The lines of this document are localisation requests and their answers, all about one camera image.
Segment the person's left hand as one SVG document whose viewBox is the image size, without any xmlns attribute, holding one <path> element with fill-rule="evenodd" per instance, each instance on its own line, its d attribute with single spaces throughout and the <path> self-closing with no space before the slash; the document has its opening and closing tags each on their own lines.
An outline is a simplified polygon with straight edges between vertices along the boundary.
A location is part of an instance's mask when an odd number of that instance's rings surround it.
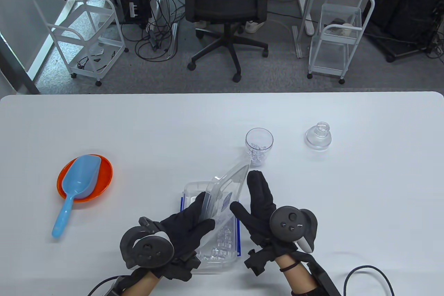
<svg viewBox="0 0 444 296">
<path fill-rule="evenodd" d="M 151 270 L 157 278 L 189 281 L 191 272 L 200 266 L 196 249 L 203 236 L 215 228 L 213 219 L 199 220 L 205 196 L 206 193 L 201 192 L 183 211 L 154 223 L 166 233 L 173 247 L 172 259 L 166 265 Z"/>
</svg>

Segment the person's right hand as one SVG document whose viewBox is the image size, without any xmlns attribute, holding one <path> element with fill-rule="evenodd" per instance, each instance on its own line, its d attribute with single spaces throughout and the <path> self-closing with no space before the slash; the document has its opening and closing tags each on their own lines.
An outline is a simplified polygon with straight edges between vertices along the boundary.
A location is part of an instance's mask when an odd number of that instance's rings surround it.
<svg viewBox="0 0 444 296">
<path fill-rule="evenodd" d="M 262 172 L 250 171 L 246 183 L 250 195 L 250 212 L 237 201 L 230 204 L 230 210 L 248 230 L 252 242 L 264 250 L 270 250 L 273 261 L 295 252 L 298 248 L 294 243 L 279 240 L 271 231 L 270 220 L 276 204 Z"/>
</svg>

